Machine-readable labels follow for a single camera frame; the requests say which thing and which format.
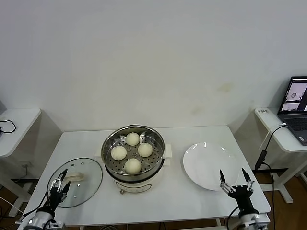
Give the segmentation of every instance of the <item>robotic arm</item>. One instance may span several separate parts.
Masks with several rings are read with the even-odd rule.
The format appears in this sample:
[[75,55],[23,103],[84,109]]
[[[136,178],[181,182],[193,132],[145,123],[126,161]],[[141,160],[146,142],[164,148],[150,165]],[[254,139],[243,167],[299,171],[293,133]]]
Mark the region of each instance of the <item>robotic arm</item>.
[[[55,210],[67,195],[70,182],[68,182],[63,190],[61,190],[62,182],[66,176],[67,169],[64,170],[58,178],[52,182],[50,187],[50,195],[47,195],[47,201],[45,204],[38,208],[34,217],[32,217],[23,230],[57,230],[64,228],[63,223],[56,222],[54,220]],[[20,225],[23,222],[23,218],[31,214],[33,211],[24,214],[16,224]]]
[[267,214],[259,214],[254,209],[253,204],[250,200],[250,196],[253,194],[253,184],[255,181],[250,179],[249,174],[242,168],[244,178],[247,185],[236,185],[230,186],[227,184],[222,170],[220,170],[220,187],[229,197],[236,200],[239,207],[239,218],[242,224],[238,226],[238,229],[242,230],[267,230],[267,225],[270,219]]

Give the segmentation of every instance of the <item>laptop screen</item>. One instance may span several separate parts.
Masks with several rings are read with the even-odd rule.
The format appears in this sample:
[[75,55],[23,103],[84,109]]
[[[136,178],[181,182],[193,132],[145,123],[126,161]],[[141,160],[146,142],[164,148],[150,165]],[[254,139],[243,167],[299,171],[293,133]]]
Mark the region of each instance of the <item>laptop screen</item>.
[[305,111],[307,111],[307,77],[292,77],[279,113]]

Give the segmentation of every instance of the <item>laptop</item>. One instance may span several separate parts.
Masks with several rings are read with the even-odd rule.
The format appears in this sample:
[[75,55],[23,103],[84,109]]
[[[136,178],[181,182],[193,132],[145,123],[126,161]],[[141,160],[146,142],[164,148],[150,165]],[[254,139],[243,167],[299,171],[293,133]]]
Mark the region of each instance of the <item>laptop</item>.
[[307,146],[307,77],[292,77],[278,117],[296,138]]

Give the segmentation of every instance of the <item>white plate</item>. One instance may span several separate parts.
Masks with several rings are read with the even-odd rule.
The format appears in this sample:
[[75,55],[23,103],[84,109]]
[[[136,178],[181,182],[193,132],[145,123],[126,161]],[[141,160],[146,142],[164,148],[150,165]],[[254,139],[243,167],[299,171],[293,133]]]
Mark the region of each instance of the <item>white plate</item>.
[[183,166],[193,182],[214,191],[221,190],[220,169],[230,186],[237,182],[240,172],[234,155],[222,146],[209,142],[188,148],[183,156]]

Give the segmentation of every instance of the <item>white side table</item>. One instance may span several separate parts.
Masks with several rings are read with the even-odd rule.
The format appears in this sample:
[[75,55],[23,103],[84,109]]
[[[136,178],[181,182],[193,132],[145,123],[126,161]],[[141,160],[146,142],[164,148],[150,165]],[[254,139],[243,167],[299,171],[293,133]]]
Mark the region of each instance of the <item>white side table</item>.
[[[278,108],[257,108],[255,114],[259,120],[263,123],[267,130],[272,127],[283,123],[277,116]],[[307,153],[307,146],[303,146],[296,137],[287,128],[281,128],[273,134],[274,140],[280,146],[280,148],[288,153]],[[303,174],[303,170],[307,166],[307,158],[302,154],[300,156],[302,160],[299,164],[293,163],[290,165],[287,171],[285,171],[280,177],[273,173],[274,189],[280,191],[286,203],[293,203],[293,199],[285,188],[284,184],[289,181],[295,175],[301,175],[307,182],[307,178]],[[272,191],[272,184],[260,185],[264,192]]]
[[[1,121],[11,120],[16,125],[16,130],[13,133],[2,133],[0,136],[0,159],[8,157],[14,152],[40,113],[41,110],[38,108],[0,110]],[[1,126],[8,126],[8,128],[12,127],[11,124],[5,123],[1,123]],[[31,188],[32,183],[26,183],[22,189],[13,182],[8,175],[2,173],[0,176],[0,184],[18,196],[18,199],[14,203],[16,207],[19,208],[23,202],[28,202],[30,200],[31,195],[27,191]],[[9,216],[16,216],[17,212],[18,210],[12,207]]]

